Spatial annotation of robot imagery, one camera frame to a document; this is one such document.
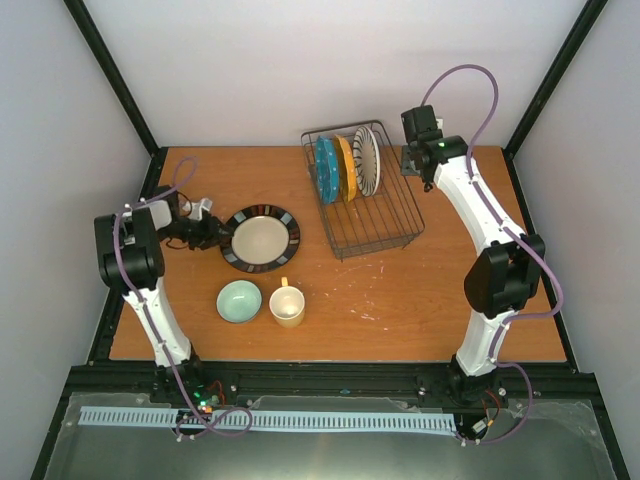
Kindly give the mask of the black bottom plate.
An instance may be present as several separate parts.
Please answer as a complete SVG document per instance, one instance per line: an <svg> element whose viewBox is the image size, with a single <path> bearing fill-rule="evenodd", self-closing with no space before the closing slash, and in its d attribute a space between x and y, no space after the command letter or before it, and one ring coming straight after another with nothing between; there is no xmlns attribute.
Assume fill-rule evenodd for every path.
<svg viewBox="0 0 640 480"><path fill-rule="evenodd" d="M295 217L284 208L255 204L237 211L225 225L233 236L220 244L224 260L249 274L267 273L291 261L301 243Z"/></svg>

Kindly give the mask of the white blue striped plate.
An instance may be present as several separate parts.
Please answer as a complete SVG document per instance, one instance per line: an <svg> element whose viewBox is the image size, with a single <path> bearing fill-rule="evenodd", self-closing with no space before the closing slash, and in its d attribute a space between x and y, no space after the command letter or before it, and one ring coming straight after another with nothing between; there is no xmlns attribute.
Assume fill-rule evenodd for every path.
<svg viewBox="0 0 640 480"><path fill-rule="evenodd" d="M373 196L379 187L381 166L378 143L368 126L356 130L352 150L358 188L364 197Z"/></svg>

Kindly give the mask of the dark wire dish rack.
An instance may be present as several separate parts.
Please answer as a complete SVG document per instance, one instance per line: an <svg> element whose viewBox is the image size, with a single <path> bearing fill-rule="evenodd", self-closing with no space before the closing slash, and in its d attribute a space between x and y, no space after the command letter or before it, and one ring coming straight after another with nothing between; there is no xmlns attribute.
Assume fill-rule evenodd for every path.
<svg viewBox="0 0 640 480"><path fill-rule="evenodd" d="M331 204L325 204L317 182L316 141L320 136L335 134L351 141L361 126L372 130L380 148L379 187L370 197L358 193L350 202L338 198ZM320 219L336 258L343 260L396 247L404 248L424 231L425 222L416 198L409 182L401 175L399 150L392 145L382 122L366 120L308 130L301 134L301 145Z"/></svg>

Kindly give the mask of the orange polka dot plate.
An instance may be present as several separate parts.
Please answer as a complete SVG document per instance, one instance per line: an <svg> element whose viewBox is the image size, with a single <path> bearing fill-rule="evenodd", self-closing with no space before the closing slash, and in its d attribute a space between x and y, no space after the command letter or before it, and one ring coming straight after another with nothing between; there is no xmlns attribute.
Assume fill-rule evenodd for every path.
<svg viewBox="0 0 640 480"><path fill-rule="evenodd" d="M333 144L338 157L340 195L345 203L349 203L355 198L358 191L352 148L349 141L341 135L334 136Z"/></svg>

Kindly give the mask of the teal polka dot plate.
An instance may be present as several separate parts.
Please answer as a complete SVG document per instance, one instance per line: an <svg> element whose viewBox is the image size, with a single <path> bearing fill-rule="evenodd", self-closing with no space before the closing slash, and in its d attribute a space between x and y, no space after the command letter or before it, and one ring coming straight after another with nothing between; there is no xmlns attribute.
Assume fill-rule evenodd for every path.
<svg viewBox="0 0 640 480"><path fill-rule="evenodd" d="M315 145L316 183L324 205L333 203L339 193L338 159L333 142L319 136Z"/></svg>

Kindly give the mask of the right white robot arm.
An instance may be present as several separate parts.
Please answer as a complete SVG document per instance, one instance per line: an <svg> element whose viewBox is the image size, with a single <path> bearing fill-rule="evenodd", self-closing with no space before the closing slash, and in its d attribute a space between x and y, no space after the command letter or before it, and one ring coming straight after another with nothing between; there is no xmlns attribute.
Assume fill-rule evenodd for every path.
<svg viewBox="0 0 640 480"><path fill-rule="evenodd" d="M476 401L495 382L498 352L511 317L538 290L545 245L528 235L500 205L483 179L467 143L443 135L432 106L401 115L402 165L425 191L441 191L462 220L477 258L464 279L471 316L461 347L448 366L448 391L458 404Z"/></svg>

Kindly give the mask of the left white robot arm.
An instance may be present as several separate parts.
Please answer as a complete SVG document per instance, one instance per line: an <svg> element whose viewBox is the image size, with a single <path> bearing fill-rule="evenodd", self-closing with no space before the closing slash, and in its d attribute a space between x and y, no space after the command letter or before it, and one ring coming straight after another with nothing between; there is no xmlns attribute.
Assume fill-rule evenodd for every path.
<svg viewBox="0 0 640 480"><path fill-rule="evenodd" d="M233 229L211 214L212 207L206 197L181 202L178 190L165 185L152 199L93 222L100 277L134 310L160 369L196 360L167 297L161 243L178 240L190 250L206 250L231 239Z"/></svg>

